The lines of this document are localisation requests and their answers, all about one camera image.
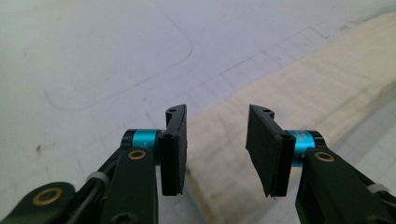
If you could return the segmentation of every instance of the brass screw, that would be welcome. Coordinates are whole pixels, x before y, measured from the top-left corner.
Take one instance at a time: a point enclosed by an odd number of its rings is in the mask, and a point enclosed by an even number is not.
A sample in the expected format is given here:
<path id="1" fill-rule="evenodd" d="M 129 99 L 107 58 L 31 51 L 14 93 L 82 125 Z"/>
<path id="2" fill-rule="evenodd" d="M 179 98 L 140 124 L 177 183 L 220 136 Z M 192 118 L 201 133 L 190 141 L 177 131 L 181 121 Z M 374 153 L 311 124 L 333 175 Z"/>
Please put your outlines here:
<path id="1" fill-rule="evenodd" d="M 146 151 L 144 151 L 144 150 L 135 150 L 135 151 L 128 153 L 128 158 L 133 161 L 140 160 L 140 159 L 144 158 L 145 156 L 146 156 Z"/>
<path id="2" fill-rule="evenodd" d="M 334 157 L 326 152 L 317 152 L 315 153 L 315 157 L 320 159 L 321 161 L 327 161 L 327 162 L 334 161 Z"/>
<path id="3" fill-rule="evenodd" d="M 62 192 L 60 188 L 44 189 L 33 198 L 33 204 L 36 206 L 44 206 L 53 203 L 61 197 Z"/>

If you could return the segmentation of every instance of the bronze circular fastener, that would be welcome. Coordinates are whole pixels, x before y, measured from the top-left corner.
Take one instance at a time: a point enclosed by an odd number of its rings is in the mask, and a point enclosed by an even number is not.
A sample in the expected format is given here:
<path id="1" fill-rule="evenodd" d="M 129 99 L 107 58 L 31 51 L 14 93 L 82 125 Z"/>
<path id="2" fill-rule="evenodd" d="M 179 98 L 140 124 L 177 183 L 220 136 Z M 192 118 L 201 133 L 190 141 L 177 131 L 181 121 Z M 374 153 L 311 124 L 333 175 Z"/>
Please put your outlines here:
<path id="1" fill-rule="evenodd" d="M 135 150 L 130 153 L 128 153 L 128 158 L 136 161 L 144 158 L 146 156 L 146 152 L 144 150 Z"/>
<path id="2" fill-rule="evenodd" d="M 44 206 L 53 203 L 61 197 L 62 192 L 60 188 L 44 189 L 33 198 L 33 204 L 36 206 Z"/>
<path id="3" fill-rule="evenodd" d="M 315 157 L 320 159 L 321 161 L 334 161 L 334 157 L 326 152 L 317 152 L 315 153 Z"/>

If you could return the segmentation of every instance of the beige cloth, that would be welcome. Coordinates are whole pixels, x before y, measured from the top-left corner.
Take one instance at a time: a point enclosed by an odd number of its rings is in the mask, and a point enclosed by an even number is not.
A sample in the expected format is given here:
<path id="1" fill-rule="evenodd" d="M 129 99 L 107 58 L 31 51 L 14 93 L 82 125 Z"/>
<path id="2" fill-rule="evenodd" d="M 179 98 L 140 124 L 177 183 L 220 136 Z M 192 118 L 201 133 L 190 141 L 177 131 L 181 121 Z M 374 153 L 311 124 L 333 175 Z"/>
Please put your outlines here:
<path id="1" fill-rule="evenodd" d="M 249 104 L 274 110 L 283 129 L 319 131 L 331 147 L 395 85 L 396 14 L 386 14 L 189 118 L 189 193 L 209 223 L 238 223 L 264 205 L 245 150 Z"/>

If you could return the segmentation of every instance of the beige fabric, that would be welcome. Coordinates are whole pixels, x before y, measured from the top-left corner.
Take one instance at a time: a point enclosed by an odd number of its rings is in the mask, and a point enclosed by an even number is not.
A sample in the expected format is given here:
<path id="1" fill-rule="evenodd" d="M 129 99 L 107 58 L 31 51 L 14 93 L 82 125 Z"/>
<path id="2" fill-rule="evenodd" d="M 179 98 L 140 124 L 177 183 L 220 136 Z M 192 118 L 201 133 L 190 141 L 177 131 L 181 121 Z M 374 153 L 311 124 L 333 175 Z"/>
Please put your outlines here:
<path id="1" fill-rule="evenodd" d="M 395 83 L 396 14 L 386 14 L 192 116 L 186 185 L 206 220 L 238 223 L 265 203 L 245 150 L 249 104 L 274 110 L 283 129 L 318 130 L 331 147 Z"/>

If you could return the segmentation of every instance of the blue metallic band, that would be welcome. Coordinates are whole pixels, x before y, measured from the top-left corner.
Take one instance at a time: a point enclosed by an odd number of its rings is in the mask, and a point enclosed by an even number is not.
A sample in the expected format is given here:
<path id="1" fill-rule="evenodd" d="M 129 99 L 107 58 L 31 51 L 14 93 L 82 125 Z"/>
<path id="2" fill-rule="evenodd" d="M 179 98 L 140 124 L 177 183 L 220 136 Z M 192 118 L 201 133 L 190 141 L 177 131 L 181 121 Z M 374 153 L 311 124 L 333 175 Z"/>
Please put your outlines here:
<path id="1" fill-rule="evenodd" d="M 154 151 L 156 136 L 157 136 L 156 129 L 137 129 L 134 132 L 132 147 L 145 147 Z"/>
<path id="2" fill-rule="evenodd" d="M 291 133 L 296 138 L 291 166 L 302 167 L 306 150 L 310 147 L 315 147 L 314 137 L 309 131 L 288 130 L 288 133 Z"/>

